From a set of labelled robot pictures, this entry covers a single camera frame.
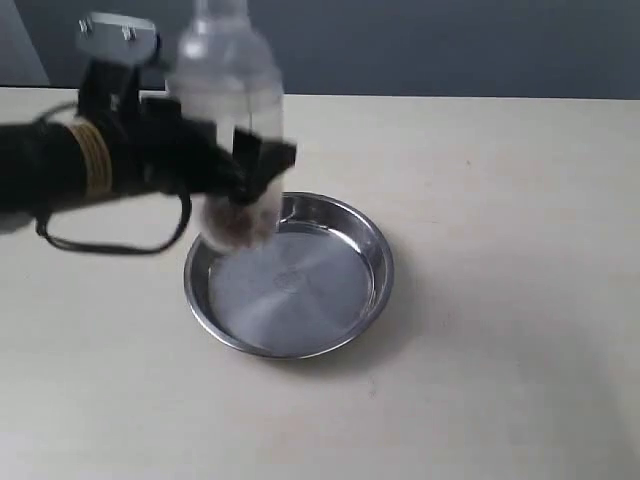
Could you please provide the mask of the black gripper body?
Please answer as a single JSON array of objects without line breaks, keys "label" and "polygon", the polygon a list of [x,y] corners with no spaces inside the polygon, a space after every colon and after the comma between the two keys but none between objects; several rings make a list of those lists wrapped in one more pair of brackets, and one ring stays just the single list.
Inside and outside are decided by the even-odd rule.
[{"label": "black gripper body", "polygon": [[78,117],[93,127],[98,170],[90,176],[113,196],[227,194],[235,188],[231,154],[189,120],[179,101],[140,95],[140,69],[89,62],[78,90]]}]

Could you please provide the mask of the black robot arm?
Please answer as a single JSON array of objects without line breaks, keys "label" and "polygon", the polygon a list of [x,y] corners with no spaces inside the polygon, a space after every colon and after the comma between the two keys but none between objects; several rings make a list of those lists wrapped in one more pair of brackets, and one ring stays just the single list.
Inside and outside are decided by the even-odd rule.
[{"label": "black robot arm", "polygon": [[295,145],[238,128],[231,149],[216,125],[171,97],[143,96],[140,70],[93,60],[74,118],[49,114],[1,127],[1,211],[32,218],[126,197],[208,194],[241,206],[293,167]]}]

